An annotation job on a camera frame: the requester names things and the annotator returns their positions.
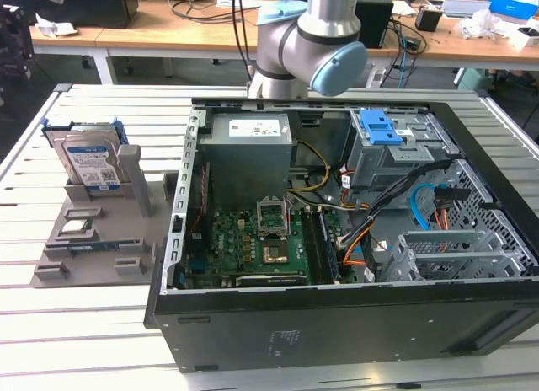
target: green motherboard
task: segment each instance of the green motherboard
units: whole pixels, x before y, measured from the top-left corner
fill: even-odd
[[[233,287],[239,276],[301,276],[311,284],[308,238],[304,238],[304,210],[287,214],[288,229],[279,235],[265,237],[259,234],[257,211],[223,211],[214,213],[211,226],[211,243],[205,254],[190,254],[187,259],[187,277],[193,288]],[[278,209],[268,209],[261,214],[264,227],[283,225],[283,214]],[[334,244],[342,234],[339,216],[325,212],[324,221],[328,238]]]

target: chip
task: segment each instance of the chip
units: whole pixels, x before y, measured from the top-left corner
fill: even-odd
[[[288,247],[286,241],[266,240],[262,242],[263,263],[288,263]]]

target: light blue cap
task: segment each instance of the light blue cap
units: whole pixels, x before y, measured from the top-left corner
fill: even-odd
[[[336,96],[354,84],[367,63],[367,50],[355,41],[339,48],[311,78],[311,89],[324,95]]]
[[[261,24],[282,22],[298,18],[307,10],[307,2],[303,1],[275,1],[265,3],[259,9],[257,26]]]

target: slotted metal table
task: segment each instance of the slotted metal table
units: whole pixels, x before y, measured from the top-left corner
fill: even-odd
[[[149,286],[31,288],[67,179],[38,128],[41,117],[119,117],[130,143],[142,147],[147,179],[161,180],[180,168],[191,98],[245,95],[243,88],[228,87],[64,90],[50,96],[0,166],[0,390],[365,390],[409,382],[439,390],[539,389],[539,326],[484,357],[181,375],[161,333],[142,325]],[[408,89],[356,89],[341,97],[446,102],[539,213],[539,149],[491,99]]]

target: motherboard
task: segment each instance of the motherboard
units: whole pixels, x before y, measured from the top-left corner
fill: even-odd
[[[338,214],[268,203],[213,213],[207,252],[188,255],[188,287],[307,285],[336,278],[335,241],[342,233]]]

